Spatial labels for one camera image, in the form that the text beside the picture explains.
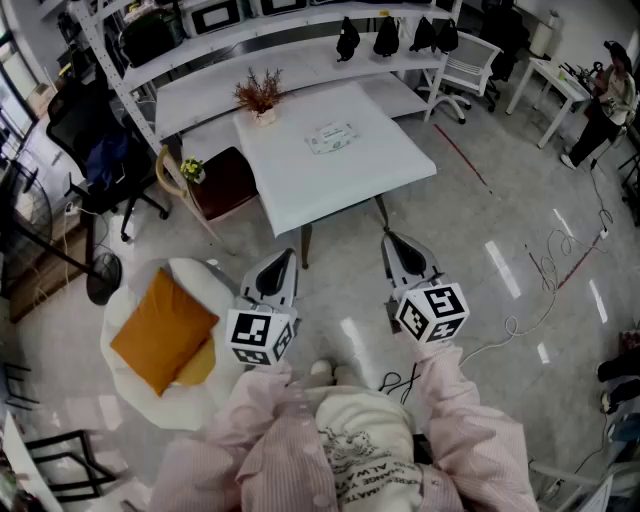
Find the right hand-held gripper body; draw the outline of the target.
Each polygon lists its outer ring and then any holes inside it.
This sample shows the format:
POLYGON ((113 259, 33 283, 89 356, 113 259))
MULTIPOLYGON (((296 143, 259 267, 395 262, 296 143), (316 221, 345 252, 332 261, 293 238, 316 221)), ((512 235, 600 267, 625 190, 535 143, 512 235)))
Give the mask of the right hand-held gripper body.
POLYGON ((394 333, 418 344, 456 336, 470 315, 460 285, 442 271, 435 255, 415 239, 387 230, 381 251, 391 295, 385 307, 394 333))

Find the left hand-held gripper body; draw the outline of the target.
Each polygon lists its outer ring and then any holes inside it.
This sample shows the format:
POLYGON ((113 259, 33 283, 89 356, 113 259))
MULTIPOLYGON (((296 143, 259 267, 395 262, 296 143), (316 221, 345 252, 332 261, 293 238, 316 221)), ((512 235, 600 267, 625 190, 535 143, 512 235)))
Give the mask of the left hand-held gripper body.
POLYGON ((296 253, 274 253, 244 276, 226 318, 225 343, 245 366, 279 364, 299 323, 294 307, 298 288, 296 253))

